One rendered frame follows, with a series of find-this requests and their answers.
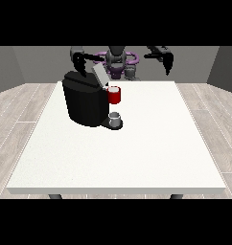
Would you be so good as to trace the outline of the black coffee machine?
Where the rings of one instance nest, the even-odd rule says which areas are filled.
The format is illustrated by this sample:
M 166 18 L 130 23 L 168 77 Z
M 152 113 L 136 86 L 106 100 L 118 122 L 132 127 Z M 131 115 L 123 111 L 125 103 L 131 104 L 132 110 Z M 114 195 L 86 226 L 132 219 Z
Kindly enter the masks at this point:
M 64 97 L 69 117 L 75 123 L 84 126 L 104 126 L 111 130 L 123 127 L 123 121 L 117 127 L 109 125 L 109 105 L 107 84 L 103 88 L 93 73 L 84 78 L 79 72 L 70 71 L 62 81 Z

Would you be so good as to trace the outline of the red pod holder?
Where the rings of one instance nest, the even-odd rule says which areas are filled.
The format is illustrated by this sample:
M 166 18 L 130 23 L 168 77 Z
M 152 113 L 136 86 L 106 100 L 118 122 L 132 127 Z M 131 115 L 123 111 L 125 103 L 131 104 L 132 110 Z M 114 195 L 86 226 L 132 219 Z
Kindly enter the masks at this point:
M 117 104 L 121 101 L 121 88 L 118 86 L 109 86 L 107 88 L 108 102 Z

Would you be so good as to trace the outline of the small grey coffee pod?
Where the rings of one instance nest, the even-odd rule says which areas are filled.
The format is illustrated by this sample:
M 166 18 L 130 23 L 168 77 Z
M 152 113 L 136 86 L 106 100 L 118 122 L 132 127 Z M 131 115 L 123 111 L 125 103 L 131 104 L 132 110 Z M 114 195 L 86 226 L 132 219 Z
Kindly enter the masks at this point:
M 136 73 L 136 66 L 135 65 L 128 65 L 125 68 L 125 78 L 129 80 L 135 79 L 135 73 Z

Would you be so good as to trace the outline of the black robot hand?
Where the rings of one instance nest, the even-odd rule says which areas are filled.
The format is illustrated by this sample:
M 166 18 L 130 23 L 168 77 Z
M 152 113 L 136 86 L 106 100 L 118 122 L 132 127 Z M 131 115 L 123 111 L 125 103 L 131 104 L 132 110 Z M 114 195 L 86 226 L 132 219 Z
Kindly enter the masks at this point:
M 166 71 L 166 75 L 168 75 L 172 68 L 173 68 L 173 63 L 174 63 L 174 55 L 172 53 L 166 53 L 166 54 L 145 54 L 144 58 L 146 59 L 157 59 L 159 62 L 163 63 L 163 66 Z
M 94 56 L 90 54 L 82 54 L 82 53 L 74 53 L 72 56 L 72 62 L 74 64 L 74 68 L 85 78 L 85 63 L 86 60 L 92 61 L 104 61 L 104 59 L 100 56 Z

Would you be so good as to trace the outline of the pale grey machine lid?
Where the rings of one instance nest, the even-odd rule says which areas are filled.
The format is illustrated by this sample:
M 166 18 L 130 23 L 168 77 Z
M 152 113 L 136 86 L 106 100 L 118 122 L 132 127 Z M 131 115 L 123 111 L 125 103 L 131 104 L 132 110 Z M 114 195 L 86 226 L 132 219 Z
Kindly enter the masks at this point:
M 102 87 L 105 87 L 110 81 L 109 76 L 107 75 L 104 66 L 102 63 L 98 63 L 92 67 L 92 72 L 96 76 L 96 79 Z

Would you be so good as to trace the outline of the small grey cup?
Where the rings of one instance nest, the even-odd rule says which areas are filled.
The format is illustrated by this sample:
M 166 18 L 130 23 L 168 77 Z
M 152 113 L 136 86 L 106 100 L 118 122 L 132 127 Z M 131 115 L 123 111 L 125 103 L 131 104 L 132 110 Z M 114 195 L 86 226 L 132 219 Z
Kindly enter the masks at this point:
M 121 116 L 118 112 L 111 112 L 108 115 L 109 125 L 112 127 L 117 127 L 121 123 Z

